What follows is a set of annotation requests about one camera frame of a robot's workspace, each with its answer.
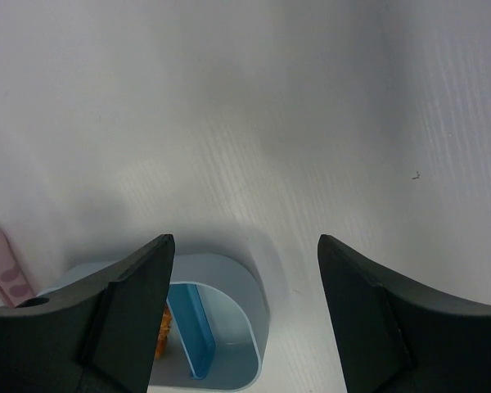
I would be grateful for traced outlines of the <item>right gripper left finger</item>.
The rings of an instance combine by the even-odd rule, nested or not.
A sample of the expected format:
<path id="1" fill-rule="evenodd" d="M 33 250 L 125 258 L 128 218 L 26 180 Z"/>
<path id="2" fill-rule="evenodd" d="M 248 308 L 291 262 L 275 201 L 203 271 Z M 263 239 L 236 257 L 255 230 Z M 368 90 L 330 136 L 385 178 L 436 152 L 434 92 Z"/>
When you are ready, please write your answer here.
<path id="1" fill-rule="evenodd" d="M 126 258 L 15 308 L 0 307 L 0 392 L 145 392 L 175 242 Z"/>

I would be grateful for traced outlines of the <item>blue lunch box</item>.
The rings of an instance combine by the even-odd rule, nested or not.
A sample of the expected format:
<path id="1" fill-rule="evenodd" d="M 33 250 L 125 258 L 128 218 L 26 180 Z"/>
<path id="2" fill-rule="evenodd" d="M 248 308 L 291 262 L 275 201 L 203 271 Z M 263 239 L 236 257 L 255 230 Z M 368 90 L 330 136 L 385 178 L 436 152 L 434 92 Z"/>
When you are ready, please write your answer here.
<path id="1" fill-rule="evenodd" d="M 223 255 L 175 256 L 165 305 L 173 320 L 148 387 L 236 392 L 258 380 L 269 316 L 245 267 Z"/>

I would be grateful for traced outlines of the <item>pink handled metal tongs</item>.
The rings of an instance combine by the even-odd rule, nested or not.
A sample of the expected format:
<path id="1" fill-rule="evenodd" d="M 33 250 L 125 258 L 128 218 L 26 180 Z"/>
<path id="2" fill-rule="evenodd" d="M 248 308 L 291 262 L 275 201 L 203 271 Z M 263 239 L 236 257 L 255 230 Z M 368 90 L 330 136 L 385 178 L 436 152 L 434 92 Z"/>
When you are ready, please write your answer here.
<path id="1" fill-rule="evenodd" d="M 7 237 L 0 231 L 0 296 L 5 305 L 17 307 L 35 297 Z"/>

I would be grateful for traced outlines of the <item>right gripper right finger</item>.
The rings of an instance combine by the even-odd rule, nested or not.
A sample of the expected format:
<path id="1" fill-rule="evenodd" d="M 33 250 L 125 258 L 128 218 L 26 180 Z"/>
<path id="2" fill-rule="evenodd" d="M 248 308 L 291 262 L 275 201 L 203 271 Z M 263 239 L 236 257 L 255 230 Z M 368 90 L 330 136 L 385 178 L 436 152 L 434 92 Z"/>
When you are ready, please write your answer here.
<path id="1" fill-rule="evenodd" d="M 318 264 L 349 392 L 491 392 L 491 305 L 435 290 L 331 235 Z"/>

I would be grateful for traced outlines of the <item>orange fried food piece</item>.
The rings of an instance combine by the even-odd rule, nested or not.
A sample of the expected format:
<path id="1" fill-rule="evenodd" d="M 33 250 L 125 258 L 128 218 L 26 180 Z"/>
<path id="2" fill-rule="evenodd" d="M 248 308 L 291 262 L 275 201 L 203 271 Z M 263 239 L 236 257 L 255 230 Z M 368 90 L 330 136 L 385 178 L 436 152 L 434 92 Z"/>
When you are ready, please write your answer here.
<path id="1" fill-rule="evenodd" d="M 155 347 L 155 359 L 158 359 L 163 354 L 164 349 L 167 346 L 172 320 L 173 316 L 171 311 L 168 305 L 165 305 L 160 325 L 160 332 Z"/>

